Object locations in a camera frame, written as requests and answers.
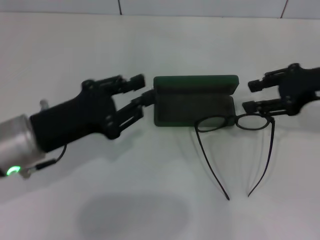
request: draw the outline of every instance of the white table surface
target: white table surface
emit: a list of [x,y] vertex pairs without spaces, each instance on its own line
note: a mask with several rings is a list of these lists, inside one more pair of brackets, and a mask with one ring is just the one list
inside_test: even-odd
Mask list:
[[[82,81],[144,73],[239,76],[241,103],[278,96],[247,82],[291,63],[320,66],[320,21],[0,13],[0,121],[75,97]],[[119,107],[144,90],[119,95]],[[227,201],[192,128],[159,128],[153,107],[115,141],[90,135],[27,181],[0,181],[0,235],[11,240],[318,240],[320,124],[312,110],[270,128],[201,135]],[[47,157],[55,157],[61,149]]]

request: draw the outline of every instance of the silver cylindrical motor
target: silver cylindrical motor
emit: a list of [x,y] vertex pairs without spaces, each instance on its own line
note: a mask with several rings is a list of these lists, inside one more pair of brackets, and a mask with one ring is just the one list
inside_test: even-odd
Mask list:
[[23,172],[45,157],[38,147],[31,123],[26,115],[0,124],[0,175]]

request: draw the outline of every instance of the eyeglasses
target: eyeglasses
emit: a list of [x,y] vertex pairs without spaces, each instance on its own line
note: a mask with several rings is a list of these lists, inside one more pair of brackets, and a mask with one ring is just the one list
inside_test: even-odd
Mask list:
[[268,153],[266,165],[265,165],[265,168],[264,168],[264,171],[263,171],[261,178],[259,179],[257,184],[254,186],[254,188],[250,191],[250,193],[248,194],[248,197],[256,189],[256,187],[259,185],[259,183],[261,182],[261,180],[263,179],[263,177],[266,174],[266,171],[267,171],[267,168],[269,165],[269,161],[270,161],[271,152],[272,152],[272,146],[274,143],[274,135],[275,135],[275,119],[272,116],[269,116],[267,114],[249,113],[249,114],[242,114],[239,116],[213,115],[213,116],[208,116],[208,117],[202,118],[194,123],[195,133],[198,138],[198,141],[199,141],[200,147],[202,149],[206,163],[208,164],[214,178],[218,182],[226,199],[228,199],[228,200],[230,200],[228,194],[226,193],[224,187],[222,186],[222,184],[218,180],[215,172],[213,171],[213,169],[208,161],[208,158],[207,158],[204,146],[201,142],[199,133],[212,132],[212,131],[224,128],[224,127],[228,126],[229,124],[233,124],[233,123],[235,123],[235,125],[238,128],[241,128],[243,130],[249,130],[249,131],[257,131],[257,130],[265,129],[271,123],[270,147],[269,147],[269,153]]

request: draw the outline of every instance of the green led light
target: green led light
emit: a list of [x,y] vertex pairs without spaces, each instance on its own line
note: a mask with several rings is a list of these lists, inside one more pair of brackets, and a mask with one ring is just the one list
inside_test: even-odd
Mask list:
[[11,175],[12,173],[17,173],[20,171],[20,168],[19,166],[12,166],[9,168],[9,170],[6,172],[6,174],[9,176]]

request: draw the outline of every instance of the eyeglass frame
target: eyeglass frame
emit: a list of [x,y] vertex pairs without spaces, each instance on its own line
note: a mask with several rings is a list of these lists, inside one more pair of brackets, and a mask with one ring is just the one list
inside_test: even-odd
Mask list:
[[[248,127],[243,127],[241,125],[239,125],[239,119],[240,118],[243,118],[243,117],[247,117],[247,116],[259,116],[261,118],[265,118],[267,120],[266,124],[262,127],[259,127],[259,128],[248,128]],[[199,124],[201,122],[203,122],[204,120],[207,120],[207,119],[210,119],[210,118],[224,118],[224,122],[221,124],[221,126],[217,127],[217,128],[214,128],[214,129],[209,129],[209,130],[200,130],[199,129]],[[265,129],[266,127],[269,126],[269,124],[271,123],[271,136],[270,136],[270,146],[269,146],[269,153],[268,153],[268,158],[267,158],[267,162],[266,162],[266,165],[265,165],[265,168],[264,168],[264,171],[263,171],[263,174],[261,176],[261,178],[259,179],[258,183],[253,187],[253,189],[250,191],[250,193],[248,194],[248,197],[251,195],[251,193],[256,189],[256,187],[259,185],[259,183],[261,182],[261,180],[263,179],[263,177],[265,176],[266,174],[266,171],[268,169],[268,165],[269,165],[269,161],[270,161],[270,157],[271,157],[271,152],[272,152],[272,148],[273,148],[273,142],[274,142],[274,135],[275,135],[275,119],[268,115],[267,113],[245,113],[245,114],[241,114],[239,116],[237,115],[229,115],[229,116],[225,116],[225,115],[211,115],[211,116],[207,116],[207,117],[203,117],[199,120],[197,120],[195,123],[194,123],[194,130],[195,130],[195,133],[196,133],[196,136],[198,138],[198,142],[199,142],[199,145],[201,147],[201,150],[202,150],[202,153],[204,155],[204,158],[206,160],[206,163],[208,164],[214,178],[216,179],[216,181],[218,182],[219,186],[221,187],[226,199],[228,201],[230,201],[230,198],[227,194],[227,192],[225,191],[224,187],[222,186],[222,184],[220,183],[220,181],[218,180],[216,174],[214,173],[211,165],[210,165],[210,162],[207,158],[207,155],[206,155],[206,152],[205,152],[205,149],[204,149],[204,146],[202,144],[202,141],[201,141],[201,138],[200,138],[200,135],[199,133],[208,133],[208,132],[213,132],[213,131],[216,131],[218,129],[222,129],[224,127],[227,127],[228,126],[228,122],[231,118],[234,118],[234,123],[235,125],[240,128],[240,129],[243,129],[243,130],[248,130],[248,131],[258,131],[258,130],[262,130],[262,129]]]
[[[243,127],[241,125],[239,125],[239,119],[243,118],[243,117],[247,117],[247,116],[258,116],[258,117],[261,117],[261,118],[264,118],[267,120],[266,124],[263,125],[262,127],[259,127],[259,128],[249,128],[249,127]],[[208,129],[208,130],[200,130],[199,129],[199,124],[201,122],[203,122],[204,120],[207,120],[207,119],[211,119],[211,118],[224,118],[224,122],[223,124],[221,124],[221,126],[217,127],[217,128],[214,128],[214,129]],[[262,130],[262,129],[265,129],[266,127],[269,126],[269,124],[274,121],[275,119],[272,117],[272,116],[269,116],[267,114],[261,114],[261,113],[245,113],[245,114],[241,114],[239,116],[237,115],[229,115],[229,116],[225,116],[225,115],[211,115],[211,116],[206,116],[206,117],[203,117],[199,120],[197,120],[195,123],[194,123],[194,127],[197,129],[197,131],[199,133],[208,133],[208,132],[212,132],[212,131],[216,131],[218,129],[222,129],[224,127],[227,127],[228,126],[228,122],[231,118],[234,118],[234,123],[235,125],[240,128],[240,129],[243,129],[243,130],[249,130],[249,131],[258,131],[258,130]]]

